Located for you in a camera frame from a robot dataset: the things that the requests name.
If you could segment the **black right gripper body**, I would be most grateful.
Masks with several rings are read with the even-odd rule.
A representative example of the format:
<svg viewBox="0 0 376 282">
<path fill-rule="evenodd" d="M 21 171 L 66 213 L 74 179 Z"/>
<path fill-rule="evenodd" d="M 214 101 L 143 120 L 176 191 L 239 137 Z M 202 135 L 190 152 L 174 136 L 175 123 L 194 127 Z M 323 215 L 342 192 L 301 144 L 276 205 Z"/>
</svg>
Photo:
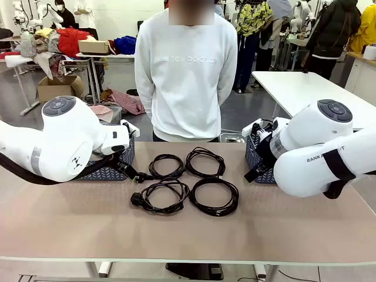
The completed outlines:
<svg viewBox="0 0 376 282">
<path fill-rule="evenodd" d="M 265 137 L 256 147 L 256 153 L 260 158 L 259 162 L 254 166 L 256 170 L 268 170 L 274 167 L 276 157 L 270 149 L 271 140 L 271 137 Z"/>
</svg>

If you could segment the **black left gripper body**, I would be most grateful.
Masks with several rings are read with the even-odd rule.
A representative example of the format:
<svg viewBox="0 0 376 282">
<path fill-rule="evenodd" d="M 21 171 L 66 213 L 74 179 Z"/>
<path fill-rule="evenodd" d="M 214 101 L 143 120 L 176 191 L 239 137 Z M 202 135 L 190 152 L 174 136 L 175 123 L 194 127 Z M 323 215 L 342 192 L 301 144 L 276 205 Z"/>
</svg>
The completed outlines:
<svg viewBox="0 0 376 282">
<path fill-rule="evenodd" d="M 113 169 L 119 173 L 127 173 L 129 164 L 124 162 L 120 156 L 116 155 L 113 157 Z"/>
</svg>

